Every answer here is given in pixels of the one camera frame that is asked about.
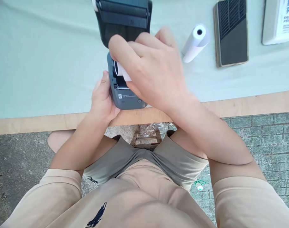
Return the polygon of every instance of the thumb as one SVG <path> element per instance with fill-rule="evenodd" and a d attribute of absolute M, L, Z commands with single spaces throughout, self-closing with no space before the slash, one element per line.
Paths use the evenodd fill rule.
<path fill-rule="evenodd" d="M 107 71 L 103 71 L 103 76 L 100 82 L 94 88 L 94 92 L 102 96 L 103 98 L 107 98 L 109 96 L 110 89 L 110 79 L 109 73 Z"/>

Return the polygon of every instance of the wooden stool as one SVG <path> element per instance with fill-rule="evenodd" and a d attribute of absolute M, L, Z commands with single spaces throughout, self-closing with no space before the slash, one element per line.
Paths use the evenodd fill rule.
<path fill-rule="evenodd" d="M 153 151 L 159 143 L 161 143 L 162 139 L 160 136 L 160 131 L 156 130 L 156 136 L 147 136 L 147 137 L 137 137 L 138 136 L 138 131 L 134 133 L 134 136 L 131 140 L 130 145 L 133 146 L 134 148 L 139 148 L 139 149 L 147 149 L 150 151 Z M 150 139 L 156 139 L 157 143 L 148 143 L 148 144 L 138 144 L 136 145 L 136 141 L 141 141 L 141 140 L 150 140 Z"/>

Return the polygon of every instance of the wooden table edge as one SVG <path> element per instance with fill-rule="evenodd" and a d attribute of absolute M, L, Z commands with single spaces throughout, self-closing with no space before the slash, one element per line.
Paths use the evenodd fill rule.
<path fill-rule="evenodd" d="M 289 112 L 289 91 L 229 100 L 203 102 L 219 117 Z M 0 119 L 0 135 L 76 129 L 86 113 Z M 149 107 L 122 110 L 109 126 L 171 122 L 162 111 Z"/>

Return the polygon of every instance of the gray shorts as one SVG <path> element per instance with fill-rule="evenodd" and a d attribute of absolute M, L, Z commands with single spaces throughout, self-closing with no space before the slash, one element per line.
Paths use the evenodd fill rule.
<path fill-rule="evenodd" d="M 189 190 L 200 172 L 207 166 L 208 160 L 199 158 L 184 150 L 169 137 L 174 131 L 169 130 L 163 141 L 149 151 L 137 149 L 127 143 L 120 135 L 118 140 L 105 155 L 84 170 L 84 176 L 92 182 L 102 185 L 111 178 L 116 178 L 130 165 L 147 159 L 157 165 L 177 185 Z"/>

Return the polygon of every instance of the light blue tablecloth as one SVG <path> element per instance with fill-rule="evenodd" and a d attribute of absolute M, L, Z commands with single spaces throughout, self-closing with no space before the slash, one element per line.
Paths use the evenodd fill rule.
<path fill-rule="evenodd" d="M 195 24 L 211 32 L 184 64 L 189 89 L 201 101 L 289 90 L 289 42 L 261 44 L 264 0 L 248 0 L 249 62 L 216 68 L 216 2 L 153 0 L 151 33 L 170 26 L 180 50 Z M 90 0 L 0 0 L 0 118 L 89 111 L 107 53 Z"/>

